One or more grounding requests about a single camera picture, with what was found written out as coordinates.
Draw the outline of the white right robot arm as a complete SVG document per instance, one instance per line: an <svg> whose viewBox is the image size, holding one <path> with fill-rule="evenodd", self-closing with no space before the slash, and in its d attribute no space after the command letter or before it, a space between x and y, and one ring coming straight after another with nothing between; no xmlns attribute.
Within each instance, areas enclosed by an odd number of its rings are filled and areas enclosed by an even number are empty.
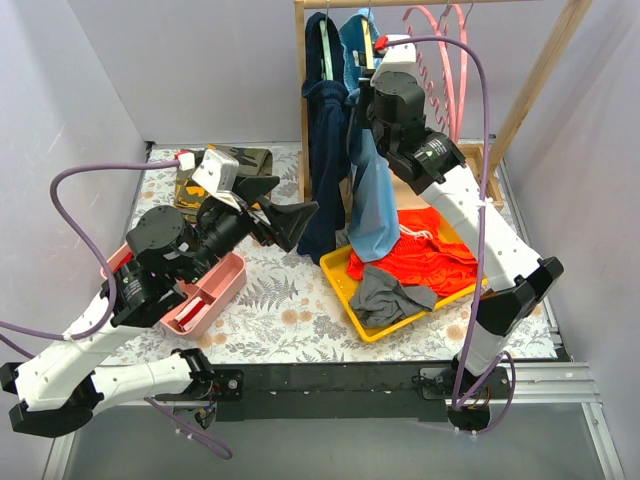
<svg viewBox="0 0 640 480"><path fill-rule="evenodd" d="M475 397L504 357L512 331L564 272L556 257L529 247L486 199L465 157L444 133L425 125L425 92L409 73L359 81L359 124L371 131L392 172L433 207L478 262L486 292L475 291L462 350L452 362L453 392Z"/></svg>

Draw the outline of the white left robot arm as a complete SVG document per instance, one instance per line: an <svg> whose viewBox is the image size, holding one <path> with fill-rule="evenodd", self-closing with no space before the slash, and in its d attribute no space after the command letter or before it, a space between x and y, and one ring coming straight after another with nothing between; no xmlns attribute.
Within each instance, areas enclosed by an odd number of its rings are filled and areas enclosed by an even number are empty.
<svg viewBox="0 0 640 480"><path fill-rule="evenodd" d="M102 363L186 302L187 285L202 280L246 237L284 251L296 246L319 206L272 203L265 195L278 183L276 176L241 177L230 201L209 197L202 204L196 224L170 205L148 210L126 235L131 259L105 269L100 292L62 337L25 362L2 366L1 387L18 398L9 412L12 429L56 438L132 400L222 395L221 377L199 348L138 365Z"/></svg>

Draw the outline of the yellow hanger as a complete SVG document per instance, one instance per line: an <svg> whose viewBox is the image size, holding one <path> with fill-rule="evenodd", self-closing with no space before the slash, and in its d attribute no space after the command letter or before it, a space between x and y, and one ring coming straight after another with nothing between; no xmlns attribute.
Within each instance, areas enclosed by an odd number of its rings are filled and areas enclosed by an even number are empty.
<svg viewBox="0 0 640 480"><path fill-rule="evenodd" d="M361 28L364 41L364 54L365 54L365 68L367 71L375 69L374 55L373 55L373 43L371 38L371 4L368 4L367 15L361 19Z"/></svg>

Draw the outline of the light blue shorts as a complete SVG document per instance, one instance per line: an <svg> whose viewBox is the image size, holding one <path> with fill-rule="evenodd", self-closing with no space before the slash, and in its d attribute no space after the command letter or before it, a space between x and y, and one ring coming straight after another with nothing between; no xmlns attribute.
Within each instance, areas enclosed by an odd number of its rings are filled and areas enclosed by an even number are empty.
<svg viewBox="0 0 640 480"><path fill-rule="evenodd" d="M399 240L399 222L391 174L386 159L376 150L372 132L358 124L359 78L362 69L353 53L365 49L362 23L370 27L371 38L379 38L374 15L366 9L351 16L339 29L343 47L345 100L348 114L347 155L352 164L353 206L348 239L364 262L382 259Z"/></svg>

